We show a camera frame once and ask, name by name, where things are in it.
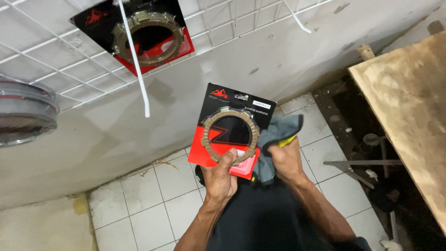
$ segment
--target clutch friction disc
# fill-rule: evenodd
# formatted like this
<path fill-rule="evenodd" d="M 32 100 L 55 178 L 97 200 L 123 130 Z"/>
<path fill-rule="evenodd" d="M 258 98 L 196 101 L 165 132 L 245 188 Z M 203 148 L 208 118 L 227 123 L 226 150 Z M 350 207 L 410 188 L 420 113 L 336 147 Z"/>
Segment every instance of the clutch friction disc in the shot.
<path fill-rule="evenodd" d="M 260 131 L 258 127 L 255 125 L 254 121 L 251 119 L 251 115 L 245 111 L 239 110 L 231 110 L 230 108 L 223 108 L 216 114 L 211 117 L 208 117 L 204 121 L 204 132 L 203 138 L 201 139 L 202 145 L 206 148 L 207 152 L 211 155 L 212 160 L 218 162 L 221 158 L 220 155 L 216 154 L 214 150 L 212 150 L 209 144 L 209 132 L 211 127 L 217 122 L 219 119 L 223 117 L 238 117 L 243 120 L 249 126 L 249 134 L 251 135 L 251 143 L 249 144 L 248 150 L 245 152 L 243 156 L 237 157 L 235 162 L 232 164 L 234 166 L 240 164 L 241 162 L 247 160 L 248 158 L 253 157 L 256 154 L 256 145 L 257 138 L 260 136 Z"/>
<path fill-rule="evenodd" d="M 137 30 L 148 26 L 161 26 L 168 28 L 173 34 L 172 45 L 163 53 L 152 57 L 138 56 L 138 62 L 142 66 L 160 66 L 169 59 L 178 55 L 181 43 L 184 41 L 183 28 L 175 21 L 175 16 L 169 13 L 157 13 L 140 11 L 135 12 L 127 19 L 130 33 L 133 34 Z M 133 63 L 132 54 L 128 51 L 126 43 L 128 41 L 127 33 L 123 23 L 117 23 L 112 33 L 115 35 L 113 41 L 113 50 L 120 58 Z"/>

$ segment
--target rag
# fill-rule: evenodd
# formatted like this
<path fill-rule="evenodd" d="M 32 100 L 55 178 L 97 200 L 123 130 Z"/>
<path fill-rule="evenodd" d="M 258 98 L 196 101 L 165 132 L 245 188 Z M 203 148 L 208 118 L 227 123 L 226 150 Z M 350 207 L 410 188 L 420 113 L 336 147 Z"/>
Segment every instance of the rag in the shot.
<path fill-rule="evenodd" d="M 274 115 L 272 117 L 268 129 L 263 130 L 257 139 L 257 146 L 261 151 L 253 169 L 257 177 L 256 182 L 260 182 L 262 185 L 273 183 L 276 169 L 274 168 L 271 154 L 268 152 L 268 147 L 273 144 L 283 146 L 289 143 L 302 129 L 303 123 L 303 115 Z"/>

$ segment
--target hand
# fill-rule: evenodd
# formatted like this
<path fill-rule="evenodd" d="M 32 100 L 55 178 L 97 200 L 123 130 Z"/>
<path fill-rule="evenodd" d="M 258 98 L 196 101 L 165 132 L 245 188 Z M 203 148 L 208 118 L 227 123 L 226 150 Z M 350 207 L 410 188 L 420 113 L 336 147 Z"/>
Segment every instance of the hand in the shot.
<path fill-rule="evenodd" d="M 302 169 L 299 139 L 297 137 L 284 147 L 270 146 L 268 152 L 273 156 L 273 164 L 276 167 L 277 176 L 281 180 L 294 185 L 303 185 L 309 181 Z"/>
<path fill-rule="evenodd" d="M 237 158 L 237 150 L 231 148 L 220 158 L 215 167 L 201 167 L 206 184 L 205 203 L 224 207 L 237 191 L 237 177 L 229 174 L 229 168 Z"/>

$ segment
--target plywood sheet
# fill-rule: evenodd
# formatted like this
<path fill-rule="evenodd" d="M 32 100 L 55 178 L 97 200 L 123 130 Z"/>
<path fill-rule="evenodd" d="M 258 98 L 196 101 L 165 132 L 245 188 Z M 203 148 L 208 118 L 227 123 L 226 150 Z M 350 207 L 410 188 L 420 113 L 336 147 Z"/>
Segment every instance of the plywood sheet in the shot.
<path fill-rule="evenodd" d="M 446 233 L 446 31 L 349 71 Z"/>

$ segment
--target wire mesh panel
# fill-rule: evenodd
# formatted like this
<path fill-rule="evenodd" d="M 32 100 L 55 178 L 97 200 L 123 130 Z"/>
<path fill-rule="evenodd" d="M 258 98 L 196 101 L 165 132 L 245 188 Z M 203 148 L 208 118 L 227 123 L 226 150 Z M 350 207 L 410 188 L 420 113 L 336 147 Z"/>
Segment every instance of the wire mesh panel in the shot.
<path fill-rule="evenodd" d="M 287 0 L 298 14 L 332 0 Z M 46 84 L 63 111 L 120 90 L 137 78 L 68 18 L 99 0 L 0 0 L 0 71 Z M 180 0 L 195 52 L 151 75 L 291 17 L 285 0 Z"/>

